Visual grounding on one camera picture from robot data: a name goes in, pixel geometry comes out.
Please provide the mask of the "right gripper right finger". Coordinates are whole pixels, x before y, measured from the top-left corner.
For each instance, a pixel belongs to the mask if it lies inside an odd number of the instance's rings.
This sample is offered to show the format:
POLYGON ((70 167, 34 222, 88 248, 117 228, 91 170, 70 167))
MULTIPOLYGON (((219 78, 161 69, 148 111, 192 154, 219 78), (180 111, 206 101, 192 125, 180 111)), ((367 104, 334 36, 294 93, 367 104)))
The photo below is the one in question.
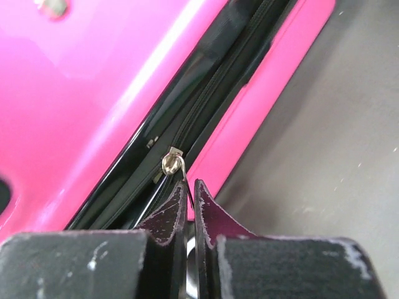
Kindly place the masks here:
POLYGON ((204 181, 194 187, 199 298, 385 298, 353 240, 260 236, 233 219, 204 181))

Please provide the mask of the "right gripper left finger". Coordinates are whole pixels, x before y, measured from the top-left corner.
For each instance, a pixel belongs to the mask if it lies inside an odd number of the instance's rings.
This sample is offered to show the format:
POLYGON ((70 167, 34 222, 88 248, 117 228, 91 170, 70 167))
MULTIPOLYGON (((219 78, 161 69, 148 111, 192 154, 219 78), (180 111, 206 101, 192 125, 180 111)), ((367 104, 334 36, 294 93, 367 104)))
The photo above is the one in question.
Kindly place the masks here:
POLYGON ((135 230, 21 233, 1 245, 2 298, 183 298, 187 187, 135 230))

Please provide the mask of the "pink hard-shell suitcase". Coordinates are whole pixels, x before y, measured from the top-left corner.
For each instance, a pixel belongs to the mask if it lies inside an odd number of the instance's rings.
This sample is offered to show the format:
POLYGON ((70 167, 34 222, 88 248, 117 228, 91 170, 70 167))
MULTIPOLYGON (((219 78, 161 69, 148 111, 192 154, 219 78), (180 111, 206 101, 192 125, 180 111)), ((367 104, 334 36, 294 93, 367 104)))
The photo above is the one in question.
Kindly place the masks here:
POLYGON ((1 238, 221 189, 334 1, 2 1, 1 238))

